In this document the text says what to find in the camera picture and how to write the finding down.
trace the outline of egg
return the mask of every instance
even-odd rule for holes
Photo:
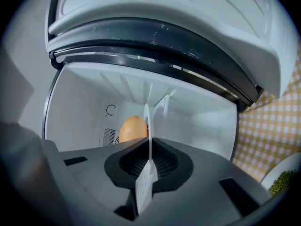
[[[120,129],[119,142],[143,137],[148,137],[148,128],[145,120],[140,116],[128,117]]]

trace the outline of yellow checkered tablecloth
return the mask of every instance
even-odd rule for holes
[[[258,181],[286,157],[301,152],[301,43],[290,83],[280,99],[266,91],[240,114],[233,162]]]

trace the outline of brown egg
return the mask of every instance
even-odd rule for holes
[[[144,119],[140,116],[130,116],[127,118],[120,129],[119,142],[142,137],[148,137],[147,124]]]

